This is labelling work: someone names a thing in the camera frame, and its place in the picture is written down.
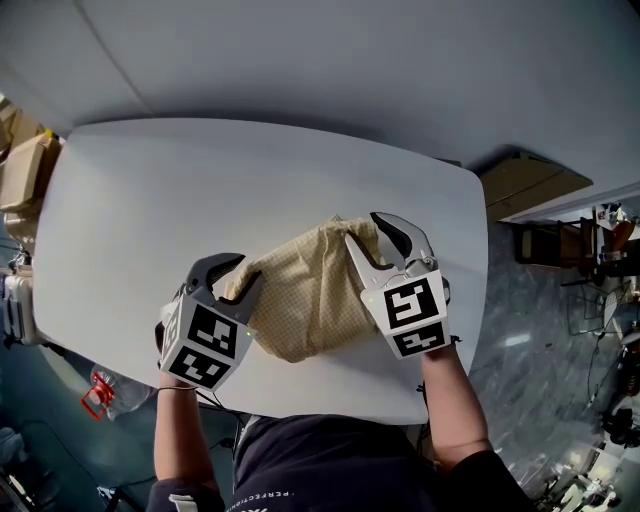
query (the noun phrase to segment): human arm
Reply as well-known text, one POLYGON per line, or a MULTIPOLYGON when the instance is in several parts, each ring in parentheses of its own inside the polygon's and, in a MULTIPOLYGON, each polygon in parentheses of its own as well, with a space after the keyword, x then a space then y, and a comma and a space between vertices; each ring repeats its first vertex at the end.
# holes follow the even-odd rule
MULTIPOLYGON (((190 386, 162 373, 160 387, 190 386)), ((195 390, 162 389, 158 392, 153 452, 158 480, 179 478, 218 489, 200 425, 195 390)))
POLYGON ((153 458, 158 481, 151 488, 147 512, 177 509, 176 500, 192 502, 198 510, 222 512, 224 503, 200 426, 196 392, 163 373, 158 392, 153 458))
POLYGON ((534 512, 531 500, 493 452, 487 420, 455 346, 425 354, 422 374, 431 440, 447 474, 447 509, 472 510, 490 503, 495 511, 534 512))
POLYGON ((474 453, 491 450, 487 421, 455 345, 428 352, 422 375, 431 439, 445 472, 474 453))

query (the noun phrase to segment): checkered fabric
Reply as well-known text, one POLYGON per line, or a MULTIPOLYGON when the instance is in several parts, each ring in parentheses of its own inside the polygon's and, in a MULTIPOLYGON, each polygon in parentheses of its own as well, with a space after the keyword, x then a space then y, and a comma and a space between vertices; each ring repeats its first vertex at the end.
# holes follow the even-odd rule
POLYGON ((227 284, 225 297, 233 299, 251 274, 264 274, 249 325, 269 354, 296 363, 376 332, 360 301, 362 283, 344 241, 349 230, 380 261, 374 223, 336 216, 247 264, 227 284))

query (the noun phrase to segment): wrist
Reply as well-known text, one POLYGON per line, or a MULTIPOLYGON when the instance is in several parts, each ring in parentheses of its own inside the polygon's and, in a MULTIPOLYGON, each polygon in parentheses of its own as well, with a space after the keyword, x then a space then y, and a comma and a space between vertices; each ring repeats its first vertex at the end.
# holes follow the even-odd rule
POLYGON ((160 372, 160 385, 159 388, 191 388, 191 384, 177 379, 173 375, 165 372, 160 372))

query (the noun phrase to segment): person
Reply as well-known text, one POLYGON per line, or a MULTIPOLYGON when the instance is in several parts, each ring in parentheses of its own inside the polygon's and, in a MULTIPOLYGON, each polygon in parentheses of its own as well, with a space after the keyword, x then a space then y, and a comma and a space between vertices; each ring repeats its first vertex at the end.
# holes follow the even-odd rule
MULTIPOLYGON (((420 357, 435 464, 420 457, 397 426, 333 415, 259 418, 249 422, 236 450, 235 493, 225 508, 195 391, 162 389, 154 447, 158 482, 147 510, 536 510, 491 448, 455 346, 420 357)), ((188 384, 163 374, 161 387, 188 384)))

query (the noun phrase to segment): cardboard box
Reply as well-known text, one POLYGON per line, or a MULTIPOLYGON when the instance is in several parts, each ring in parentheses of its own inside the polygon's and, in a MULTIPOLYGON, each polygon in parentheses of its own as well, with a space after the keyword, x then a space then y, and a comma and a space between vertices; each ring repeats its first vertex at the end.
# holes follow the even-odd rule
POLYGON ((523 151, 499 161, 480 181, 491 222, 593 185, 576 172, 523 151))

